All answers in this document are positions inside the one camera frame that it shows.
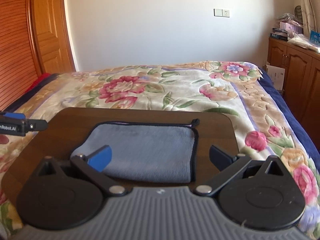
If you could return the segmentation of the wooden side cabinet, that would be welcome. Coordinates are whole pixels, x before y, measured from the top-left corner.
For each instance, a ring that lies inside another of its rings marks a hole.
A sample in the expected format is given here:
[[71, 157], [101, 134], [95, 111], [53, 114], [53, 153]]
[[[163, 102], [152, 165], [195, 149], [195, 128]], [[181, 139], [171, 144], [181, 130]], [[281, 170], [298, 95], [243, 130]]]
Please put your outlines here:
[[267, 61], [272, 66], [285, 69], [284, 100], [319, 148], [319, 54], [269, 38]]

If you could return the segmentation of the clutter pile on cabinet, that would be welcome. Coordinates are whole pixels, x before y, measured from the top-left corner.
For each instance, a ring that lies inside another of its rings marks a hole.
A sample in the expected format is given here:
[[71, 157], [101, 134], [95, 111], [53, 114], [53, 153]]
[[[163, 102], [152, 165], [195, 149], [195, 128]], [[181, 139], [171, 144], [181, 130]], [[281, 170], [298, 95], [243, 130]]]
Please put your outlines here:
[[272, 28], [271, 38], [311, 50], [319, 54], [319, 33], [309, 30], [304, 33], [301, 6], [295, 7], [295, 14], [285, 13], [277, 18], [277, 28]]

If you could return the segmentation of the white paper box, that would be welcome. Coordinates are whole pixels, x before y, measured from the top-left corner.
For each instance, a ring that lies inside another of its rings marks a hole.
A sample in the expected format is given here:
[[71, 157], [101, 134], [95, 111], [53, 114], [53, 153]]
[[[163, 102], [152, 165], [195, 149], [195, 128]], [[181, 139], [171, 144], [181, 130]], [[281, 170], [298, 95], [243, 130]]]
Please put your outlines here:
[[276, 90], [283, 90], [285, 79], [285, 68], [276, 67], [267, 64], [266, 72], [272, 80], [273, 86]]

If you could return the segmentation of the blue towel with black trim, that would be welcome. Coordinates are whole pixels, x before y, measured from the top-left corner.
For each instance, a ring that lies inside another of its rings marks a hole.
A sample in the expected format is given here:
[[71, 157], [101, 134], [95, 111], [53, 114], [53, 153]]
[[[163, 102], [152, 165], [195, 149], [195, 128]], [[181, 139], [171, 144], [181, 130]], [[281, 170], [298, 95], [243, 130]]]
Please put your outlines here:
[[185, 124], [100, 122], [71, 156], [89, 155], [108, 145], [107, 176], [148, 183], [187, 184], [196, 178], [200, 120]]

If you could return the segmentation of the navy blue bed sheet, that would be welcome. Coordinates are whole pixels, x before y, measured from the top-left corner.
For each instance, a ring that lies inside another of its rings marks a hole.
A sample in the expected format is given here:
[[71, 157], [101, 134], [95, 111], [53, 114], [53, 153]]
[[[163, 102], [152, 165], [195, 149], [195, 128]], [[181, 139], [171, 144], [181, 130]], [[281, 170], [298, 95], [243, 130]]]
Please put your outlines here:
[[239, 90], [255, 128], [245, 136], [249, 154], [276, 154], [283, 159], [319, 163], [319, 152], [309, 135], [275, 90], [265, 71], [249, 62], [240, 63], [248, 82]]

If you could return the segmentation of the floral plush blanket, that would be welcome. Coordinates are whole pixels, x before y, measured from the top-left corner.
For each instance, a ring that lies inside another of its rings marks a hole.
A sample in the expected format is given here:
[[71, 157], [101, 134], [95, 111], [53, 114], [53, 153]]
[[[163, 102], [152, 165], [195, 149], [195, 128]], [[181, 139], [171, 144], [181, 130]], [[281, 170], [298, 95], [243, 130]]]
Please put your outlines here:
[[[221, 113], [233, 124], [240, 152], [263, 160], [271, 154], [245, 151], [245, 136], [256, 126], [239, 90], [248, 82], [240, 63], [201, 61], [52, 74], [4, 111], [45, 120], [68, 107]], [[319, 163], [312, 158], [280, 159], [306, 200], [299, 228], [311, 239], [319, 239]]]

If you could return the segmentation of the dark wooden lap table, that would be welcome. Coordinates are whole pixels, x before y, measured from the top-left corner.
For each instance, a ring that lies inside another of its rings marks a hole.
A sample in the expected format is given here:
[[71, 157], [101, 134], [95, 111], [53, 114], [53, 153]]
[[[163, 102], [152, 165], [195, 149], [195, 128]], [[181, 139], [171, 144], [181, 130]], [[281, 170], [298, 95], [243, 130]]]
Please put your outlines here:
[[5, 172], [1, 187], [8, 200], [16, 203], [22, 187], [45, 156], [67, 160], [95, 124], [103, 121], [188, 124], [199, 119], [199, 144], [196, 155], [196, 179], [191, 189], [218, 174], [210, 162], [209, 149], [215, 145], [229, 155], [237, 155], [238, 144], [232, 122], [227, 115], [211, 112], [169, 112], [132, 109], [66, 108], [50, 120], [48, 128], [38, 133]]

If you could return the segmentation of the wooden wardrobe door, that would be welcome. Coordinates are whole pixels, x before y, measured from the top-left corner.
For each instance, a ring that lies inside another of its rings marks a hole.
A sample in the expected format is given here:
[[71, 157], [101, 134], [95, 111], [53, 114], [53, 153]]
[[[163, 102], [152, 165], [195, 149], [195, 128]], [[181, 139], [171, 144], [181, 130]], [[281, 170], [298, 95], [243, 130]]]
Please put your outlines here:
[[74, 71], [64, 0], [1, 0], [1, 109], [42, 75]]

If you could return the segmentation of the white wall switch socket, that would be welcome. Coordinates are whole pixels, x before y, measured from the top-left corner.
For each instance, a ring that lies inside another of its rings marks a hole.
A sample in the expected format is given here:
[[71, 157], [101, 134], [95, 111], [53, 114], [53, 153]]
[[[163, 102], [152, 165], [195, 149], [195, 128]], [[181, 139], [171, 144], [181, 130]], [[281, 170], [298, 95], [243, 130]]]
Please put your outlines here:
[[229, 10], [225, 9], [214, 9], [215, 17], [229, 17]]

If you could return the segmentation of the red cloth at bedside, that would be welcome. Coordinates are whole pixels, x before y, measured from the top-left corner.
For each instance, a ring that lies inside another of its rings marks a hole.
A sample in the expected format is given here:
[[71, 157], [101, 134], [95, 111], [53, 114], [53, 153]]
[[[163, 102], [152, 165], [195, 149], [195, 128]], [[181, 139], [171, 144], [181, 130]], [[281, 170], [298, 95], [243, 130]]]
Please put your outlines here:
[[42, 74], [40, 77], [37, 78], [37, 80], [35, 80], [31, 86], [25, 91], [25, 93], [31, 91], [32, 89], [34, 89], [36, 86], [38, 86], [42, 81], [48, 79], [49, 77], [51, 77], [51, 74], [49, 73], [44, 73]]

